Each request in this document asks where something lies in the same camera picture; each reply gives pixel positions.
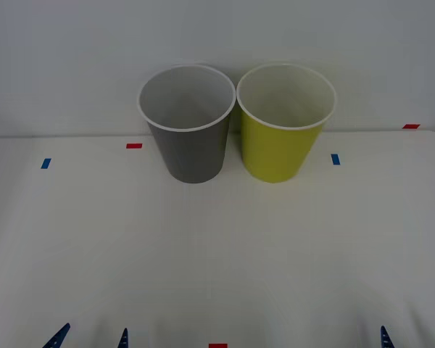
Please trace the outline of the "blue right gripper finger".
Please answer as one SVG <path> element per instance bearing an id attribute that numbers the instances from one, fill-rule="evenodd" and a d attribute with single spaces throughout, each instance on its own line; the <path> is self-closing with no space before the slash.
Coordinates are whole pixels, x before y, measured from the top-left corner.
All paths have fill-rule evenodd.
<path id="1" fill-rule="evenodd" d="M 381 348 L 394 348 L 394 344 L 384 326 L 380 328 Z"/>

